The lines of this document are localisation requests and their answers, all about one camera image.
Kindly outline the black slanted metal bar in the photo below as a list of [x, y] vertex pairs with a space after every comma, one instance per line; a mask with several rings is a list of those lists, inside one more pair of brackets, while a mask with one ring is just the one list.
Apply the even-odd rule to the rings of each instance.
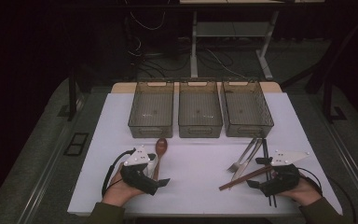
[[340, 54], [348, 46], [351, 39], [358, 30], [358, 15], [352, 17], [348, 22], [344, 22], [344, 17], [337, 20], [337, 34], [332, 38], [330, 47], [325, 55], [316, 64], [303, 70], [299, 74], [291, 77], [280, 84], [282, 90], [294, 85], [299, 80], [310, 77], [304, 90], [306, 93], [315, 94], [329, 77], [332, 68], [337, 62]]

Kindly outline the person's right hand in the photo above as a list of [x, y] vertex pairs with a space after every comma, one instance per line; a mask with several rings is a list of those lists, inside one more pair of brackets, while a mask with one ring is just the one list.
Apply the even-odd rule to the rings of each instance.
[[322, 195], [304, 178], [300, 178], [296, 187], [279, 193], [279, 196], [288, 197], [302, 206], [317, 202]]

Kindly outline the person's left hand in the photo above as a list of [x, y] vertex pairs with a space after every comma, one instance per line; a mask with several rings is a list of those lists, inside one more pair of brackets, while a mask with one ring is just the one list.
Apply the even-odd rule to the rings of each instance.
[[119, 166], [119, 169], [112, 177], [110, 186], [102, 198], [103, 203], [122, 207], [130, 199], [143, 194], [141, 190], [129, 186], [122, 180], [121, 168], [122, 166]]

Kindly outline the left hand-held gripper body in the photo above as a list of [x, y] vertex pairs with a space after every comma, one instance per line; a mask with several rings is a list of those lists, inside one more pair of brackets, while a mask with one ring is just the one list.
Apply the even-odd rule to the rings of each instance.
[[121, 176], [123, 181], [142, 192], [154, 195], [159, 186], [158, 181], [145, 175], [149, 161], [148, 152], [144, 146], [134, 148], [131, 155], [123, 162]]

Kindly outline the brown wooden spoon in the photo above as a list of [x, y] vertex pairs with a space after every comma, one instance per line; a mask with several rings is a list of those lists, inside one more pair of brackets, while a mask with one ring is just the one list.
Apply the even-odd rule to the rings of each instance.
[[167, 140], [165, 138], [159, 138], [159, 140], [156, 142], [156, 145], [155, 145], [155, 151], [156, 151], [156, 154], [158, 157], [157, 165], [155, 167], [155, 171], [154, 171], [154, 175], [153, 175], [153, 178], [155, 180], [158, 180], [160, 161], [161, 161], [163, 155], [166, 153], [167, 149], [168, 149]]

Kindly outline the smoky clear plastic bin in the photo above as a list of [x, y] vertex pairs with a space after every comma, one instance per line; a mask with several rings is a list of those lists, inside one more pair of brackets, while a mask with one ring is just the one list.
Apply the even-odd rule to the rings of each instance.
[[179, 85], [179, 136], [218, 138], [223, 120], [215, 81], [183, 81]]
[[171, 138], [174, 84], [141, 81], [136, 85], [128, 126], [134, 138]]
[[258, 81], [224, 81], [221, 100], [226, 136], [266, 138], [269, 135], [274, 121]]

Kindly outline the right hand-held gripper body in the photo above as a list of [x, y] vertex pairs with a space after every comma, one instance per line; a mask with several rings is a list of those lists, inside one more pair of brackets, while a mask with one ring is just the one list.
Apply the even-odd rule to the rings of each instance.
[[306, 159], [309, 155], [309, 152], [276, 150], [269, 163], [274, 176], [260, 184], [260, 190], [269, 197], [296, 187], [300, 174], [295, 163]]

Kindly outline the steel fork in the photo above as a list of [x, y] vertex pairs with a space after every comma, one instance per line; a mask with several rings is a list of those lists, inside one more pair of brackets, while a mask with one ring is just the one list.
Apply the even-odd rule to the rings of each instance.
[[245, 155], [249, 152], [249, 150], [252, 148], [252, 146], [255, 144], [256, 142], [256, 138], [253, 138], [251, 140], [251, 142], [248, 144], [248, 146], [246, 147], [246, 149], [242, 152], [242, 154], [240, 155], [239, 159], [235, 162], [233, 162], [229, 167], [228, 167], [228, 171], [231, 173], [235, 173], [238, 171], [240, 165], [241, 165], [241, 161], [243, 160], [243, 158], [245, 157]]

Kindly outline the steel knife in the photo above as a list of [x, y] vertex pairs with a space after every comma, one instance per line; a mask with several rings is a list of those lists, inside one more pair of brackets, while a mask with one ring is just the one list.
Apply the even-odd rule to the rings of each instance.
[[248, 147], [245, 149], [245, 151], [240, 156], [239, 160], [236, 162], [234, 169], [233, 167], [229, 168], [229, 171], [233, 172], [234, 175], [232, 176], [231, 180], [237, 180], [241, 177], [244, 170], [249, 165], [252, 158], [255, 156], [257, 151], [260, 149], [262, 145], [263, 140], [261, 138], [255, 138], [251, 141], [251, 143], [248, 145]]

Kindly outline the white metal desk frame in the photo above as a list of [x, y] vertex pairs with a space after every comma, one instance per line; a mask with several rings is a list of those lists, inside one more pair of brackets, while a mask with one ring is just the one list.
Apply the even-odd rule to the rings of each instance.
[[[324, 0], [179, 0], [181, 6], [202, 7], [256, 7], [266, 4], [268, 7], [282, 6], [307, 6], [309, 4], [321, 4]], [[264, 44], [255, 51], [260, 68], [266, 80], [272, 80], [266, 53], [280, 10], [273, 9], [268, 21], [241, 21], [241, 22], [211, 22], [198, 21], [198, 12], [193, 10], [190, 71], [192, 77], [198, 76], [197, 39], [199, 37], [263, 37]]]

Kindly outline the black metal stand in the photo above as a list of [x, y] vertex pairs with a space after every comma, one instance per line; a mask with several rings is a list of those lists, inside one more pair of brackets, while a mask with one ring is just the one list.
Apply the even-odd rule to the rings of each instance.
[[68, 74], [69, 93], [69, 115], [68, 120], [72, 121], [77, 112], [78, 101], [82, 94], [82, 73], [78, 66], [69, 70]]
[[332, 105], [333, 100], [333, 81], [327, 78], [324, 82], [324, 102], [323, 114], [329, 123], [335, 120], [346, 120], [346, 116], [339, 106]]

